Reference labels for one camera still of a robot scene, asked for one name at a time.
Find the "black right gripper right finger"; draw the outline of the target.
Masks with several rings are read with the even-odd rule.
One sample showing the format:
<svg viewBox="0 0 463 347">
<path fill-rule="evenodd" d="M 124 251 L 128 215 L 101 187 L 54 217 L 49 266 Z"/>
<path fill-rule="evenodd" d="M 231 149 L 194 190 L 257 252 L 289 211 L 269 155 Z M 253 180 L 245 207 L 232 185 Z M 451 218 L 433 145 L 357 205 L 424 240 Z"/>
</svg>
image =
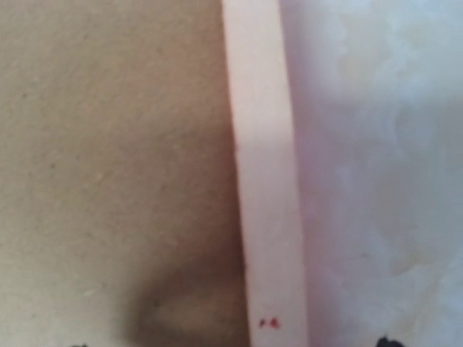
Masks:
<svg viewBox="0 0 463 347">
<path fill-rule="evenodd" d="M 404 344 L 397 340 L 389 339 L 387 336 L 383 336 L 377 340 L 375 347 L 404 347 Z"/>
</svg>

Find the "wooden picture frame red edge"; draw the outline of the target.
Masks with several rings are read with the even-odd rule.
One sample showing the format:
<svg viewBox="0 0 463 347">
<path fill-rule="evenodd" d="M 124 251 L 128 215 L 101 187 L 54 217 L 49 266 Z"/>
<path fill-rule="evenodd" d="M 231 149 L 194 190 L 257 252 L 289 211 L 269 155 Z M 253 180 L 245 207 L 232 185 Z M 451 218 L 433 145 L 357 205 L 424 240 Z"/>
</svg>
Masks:
<svg viewBox="0 0 463 347">
<path fill-rule="evenodd" d="M 277 1 L 224 1 L 252 346 L 307 346 L 294 125 Z"/>
</svg>

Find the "brown cardboard backing board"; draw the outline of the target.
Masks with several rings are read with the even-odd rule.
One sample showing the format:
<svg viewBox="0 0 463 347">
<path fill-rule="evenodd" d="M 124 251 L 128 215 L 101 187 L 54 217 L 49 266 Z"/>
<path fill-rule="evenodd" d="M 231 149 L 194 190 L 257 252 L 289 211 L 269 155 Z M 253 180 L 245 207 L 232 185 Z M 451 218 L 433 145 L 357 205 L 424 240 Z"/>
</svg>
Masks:
<svg viewBox="0 0 463 347">
<path fill-rule="evenodd" d="M 1 344 L 247 346 L 219 1 L 1 3 Z"/>
</svg>

